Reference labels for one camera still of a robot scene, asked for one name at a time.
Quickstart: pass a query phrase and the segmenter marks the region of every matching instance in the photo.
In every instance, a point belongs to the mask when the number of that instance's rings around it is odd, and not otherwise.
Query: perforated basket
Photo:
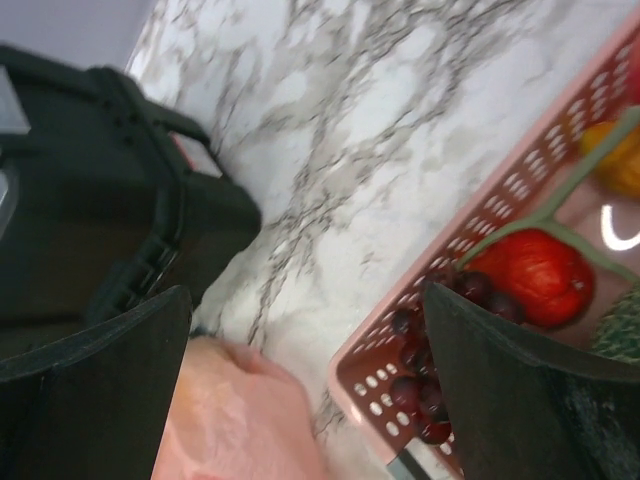
[[[406,373],[398,363],[400,344],[391,331],[391,317],[398,308],[418,301],[425,274],[446,265],[449,252],[459,258],[479,239],[522,216],[570,171],[585,128],[615,118],[627,104],[628,57],[639,31],[637,8],[332,359],[329,387],[333,398],[396,478],[424,478],[425,474],[406,450],[414,436],[406,415],[394,407],[387,394],[391,380]],[[616,261],[640,272],[639,249],[616,248],[603,235],[603,222],[612,222],[612,211],[618,219],[640,218],[637,202],[613,198],[595,183],[586,182],[556,218]],[[634,226],[633,222],[625,223]],[[613,229],[611,225],[607,228],[609,233]],[[596,271],[596,276],[598,289],[590,309],[577,324],[554,332],[554,338],[586,346],[597,319],[629,288],[611,274]],[[453,435],[448,444],[434,449],[452,476],[462,478],[454,450]]]

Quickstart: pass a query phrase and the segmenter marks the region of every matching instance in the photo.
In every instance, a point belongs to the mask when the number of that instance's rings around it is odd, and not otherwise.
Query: pink cloth
[[[306,392],[246,346],[191,340],[152,480],[325,480]]]

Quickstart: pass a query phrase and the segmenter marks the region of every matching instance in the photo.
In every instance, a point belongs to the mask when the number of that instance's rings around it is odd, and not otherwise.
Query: green stem
[[[554,215],[562,204],[569,198],[580,183],[593,169],[622,142],[636,127],[640,125],[640,106],[630,107],[622,114],[615,128],[607,137],[587,154],[573,169],[569,177],[560,185],[549,198],[530,215],[515,220],[491,235],[476,243],[457,262],[457,268],[463,268],[469,261],[488,246],[519,230],[539,228],[558,240],[571,245],[580,251],[594,264],[610,270],[621,277],[636,282],[640,277],[626,267],[609,260],[587,240],[569,230],[554,220]]]

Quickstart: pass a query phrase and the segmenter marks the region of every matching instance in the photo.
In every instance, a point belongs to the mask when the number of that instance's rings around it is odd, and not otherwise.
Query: yellow bell pepper
[[[614,126],[614,122],[604,122],[589,127],[580,140],[581,153],[591,152]],[[593,173],[606,188],[640,199],[640,129],[629,134]]]

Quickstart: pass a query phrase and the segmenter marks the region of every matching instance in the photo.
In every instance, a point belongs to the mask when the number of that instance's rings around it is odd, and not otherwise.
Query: white marble surface
[[[301,379],[334,478],[388,477],[330,357],[637,3],[160,0],[130,71],[264,214],[196,323]]]

